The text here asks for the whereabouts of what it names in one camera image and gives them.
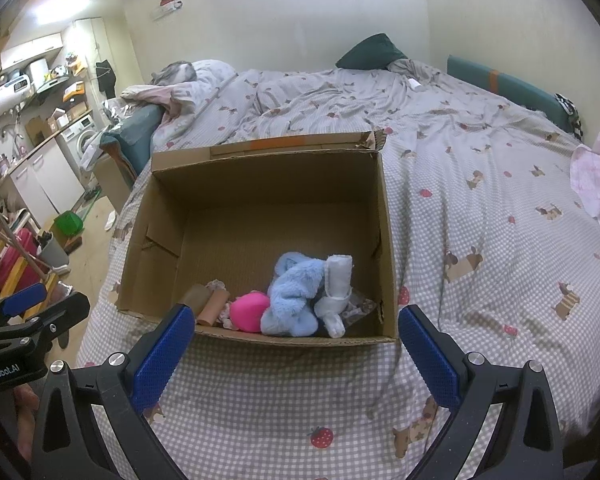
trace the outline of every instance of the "water heater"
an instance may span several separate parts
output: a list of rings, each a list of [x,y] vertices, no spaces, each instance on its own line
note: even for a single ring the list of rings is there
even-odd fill
[[[0,116],[33,95],[29,76],[21,75],[0,87]]]

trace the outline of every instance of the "blue plush toy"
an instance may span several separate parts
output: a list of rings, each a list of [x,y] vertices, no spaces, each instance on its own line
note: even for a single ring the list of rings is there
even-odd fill
[[[324,261],[301,253],[285,253],[278,259],[269,286],[270,307],[260,319],[265,335],[306,337],[318,330],[309,300],[318,294],[324,279]]]

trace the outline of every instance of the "checkered bedding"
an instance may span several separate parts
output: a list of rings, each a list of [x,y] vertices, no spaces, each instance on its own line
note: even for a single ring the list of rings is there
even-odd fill
[[[384,130],[399,303],[417,303],[494,364],[542,362],[561,430],[587,431],[600,405],[600,228],[570,188],[572,137],[539,112],[405,59],[370,72],[251,70],[205,100],[162,150]],[[148,175],[118,219],[80,366],[128,351],[152,328],[113,303]],[[146,414],[189,478],[254,480],[402,480],[447,415],[400,344],[270,352],[204,336]],[[477,467],[496,416],[460,478]]]

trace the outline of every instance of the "ceiling light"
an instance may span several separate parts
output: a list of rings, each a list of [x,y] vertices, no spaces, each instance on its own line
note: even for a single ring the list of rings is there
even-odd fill
[[[62,22],[84,10],[91,0],[47,0],[34,11],[38,23]]]

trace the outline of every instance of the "pink ball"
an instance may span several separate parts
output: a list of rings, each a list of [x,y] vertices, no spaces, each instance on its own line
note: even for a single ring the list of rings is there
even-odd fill
[[[260,318],[269,308],[269,297],[257,290],[237,298],[229,307],[231,322],[243,332],[259,332]]]

